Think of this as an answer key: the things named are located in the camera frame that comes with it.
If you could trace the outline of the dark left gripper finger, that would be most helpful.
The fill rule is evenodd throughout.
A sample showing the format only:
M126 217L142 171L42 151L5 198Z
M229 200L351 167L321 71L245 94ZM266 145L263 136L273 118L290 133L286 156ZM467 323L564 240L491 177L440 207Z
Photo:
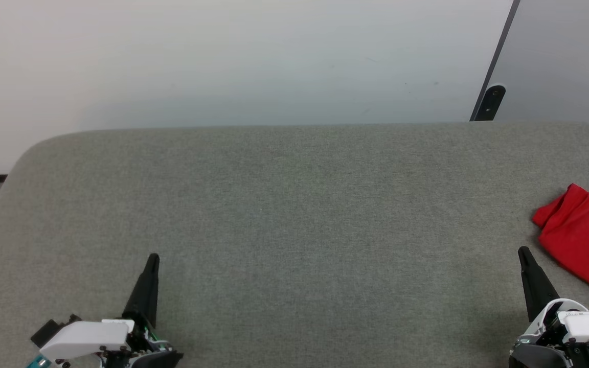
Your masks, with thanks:
M124 319L133 319L149 328L156 327L160 261L158 254L150 254L122 312Z

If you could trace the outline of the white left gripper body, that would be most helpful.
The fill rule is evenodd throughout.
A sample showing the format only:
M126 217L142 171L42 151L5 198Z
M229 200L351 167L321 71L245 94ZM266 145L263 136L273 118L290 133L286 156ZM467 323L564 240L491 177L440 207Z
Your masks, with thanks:
M85 356L96 358L100 367L176 367L183 358L133 319L50 319L39 329L40 367L71 367L73 359Z

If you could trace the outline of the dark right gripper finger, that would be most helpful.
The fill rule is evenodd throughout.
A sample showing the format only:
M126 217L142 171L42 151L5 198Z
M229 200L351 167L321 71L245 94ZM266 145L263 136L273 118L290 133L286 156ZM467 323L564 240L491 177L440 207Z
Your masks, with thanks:
M528 247L519 247L517 256L521 267L520 275L528 320L532 322L547 303L558 299L559 295Z

